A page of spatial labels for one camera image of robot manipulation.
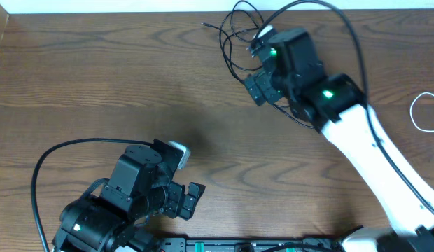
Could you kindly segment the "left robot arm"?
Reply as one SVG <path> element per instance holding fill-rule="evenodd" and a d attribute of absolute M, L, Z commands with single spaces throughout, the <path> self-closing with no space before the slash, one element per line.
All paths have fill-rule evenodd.
<path fill-rule="evenodd" d="M 190 149 L 175 141 L 126 147 L 110 178 L 96 180 L 65 207 L 52 240 L 54 251 L 155 250 L 156 238 L 136 221 L 155 214 L 193 217 L 204 185 L 173 181 L 189 157 Z"/>

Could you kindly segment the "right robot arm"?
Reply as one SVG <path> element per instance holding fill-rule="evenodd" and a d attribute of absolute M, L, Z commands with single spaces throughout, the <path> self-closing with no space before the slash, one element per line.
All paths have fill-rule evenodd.
<path fill-rule="evenodd" d="M 393 144 L 365 94 L 346 74 L 326 75 L 303 28 L 266 26 L 249 49 L 258 72 L 244 81 L 257 105 L 286 99 L 293 118 L 336 146 L 379 200 L 390 226 L 361 227 L 335 242 L 340 251 L 434 251 L 434 189 Z"/>

